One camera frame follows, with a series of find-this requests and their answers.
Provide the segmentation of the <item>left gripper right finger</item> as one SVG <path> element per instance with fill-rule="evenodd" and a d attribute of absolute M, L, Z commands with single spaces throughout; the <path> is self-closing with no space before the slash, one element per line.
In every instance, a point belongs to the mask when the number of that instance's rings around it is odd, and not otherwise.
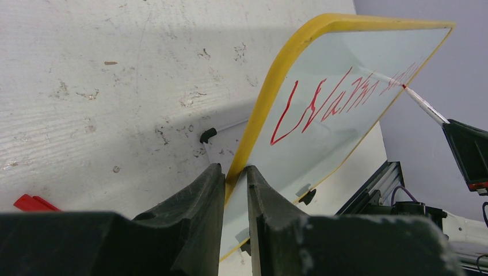
<path fill-rule="evenodd" d="M 246 168 L 254 275 L 463 275 L 446 236 L 420 216 L 311 216 Z"/>

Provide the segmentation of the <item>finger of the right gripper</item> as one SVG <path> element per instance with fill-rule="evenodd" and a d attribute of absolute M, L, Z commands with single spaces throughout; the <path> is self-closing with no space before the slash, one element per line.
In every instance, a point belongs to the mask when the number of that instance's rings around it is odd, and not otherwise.
<path fill-rule="evenodd" d="M 469 191 L 487 192 L 487 131 L 452 119 L 442 129 Z"/>

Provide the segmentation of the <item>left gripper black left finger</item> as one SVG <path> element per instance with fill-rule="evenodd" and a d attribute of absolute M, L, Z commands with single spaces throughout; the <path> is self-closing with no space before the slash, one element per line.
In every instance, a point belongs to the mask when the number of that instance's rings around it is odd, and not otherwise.
<path fill-rule="evenodd" d="M 1 214 L 2 275 L 217 275 L 225 176 L 191 184 L 128 219 L 115 212 Z"/>

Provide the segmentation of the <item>white red marker pen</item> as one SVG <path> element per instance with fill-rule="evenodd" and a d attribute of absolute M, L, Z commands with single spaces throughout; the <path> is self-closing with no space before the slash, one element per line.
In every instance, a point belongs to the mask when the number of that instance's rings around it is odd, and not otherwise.
<path fill-rule="evenodd" d="M 429 102 L 424 100 L 414 90 L 407 87 L 406 85 L 402 85 L 402 88 L 404 89 L 406 94 L 440 126 L 443 126 L 444 124 L 449 124 L 449 121 L 441 113 L 439 113 L 435 108 L 433 108 Z"/>

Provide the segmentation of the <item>yellow-framed whiteboard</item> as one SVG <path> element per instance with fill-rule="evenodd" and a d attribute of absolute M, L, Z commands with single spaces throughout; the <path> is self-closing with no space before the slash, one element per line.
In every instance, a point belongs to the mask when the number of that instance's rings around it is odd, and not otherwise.
<path fill-rule="evenodd" d="M 246 166 L 298 202 L 343 165 L 454 28 L 339 13 L 300 27 L 273 61 L 228 170 L 219 258 L 249 238 Z"/>

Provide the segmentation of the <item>red marker cap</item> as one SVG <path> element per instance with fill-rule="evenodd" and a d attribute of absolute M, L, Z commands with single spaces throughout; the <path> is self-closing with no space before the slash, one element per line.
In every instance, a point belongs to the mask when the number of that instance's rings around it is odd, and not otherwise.
<path fill-rule="evenodd" d="M 13 206 L 24 212 L 61 211 L 47 200 L 39 196 L 31 196 L 28 194 L 22 195 L 13 203 Z"/>

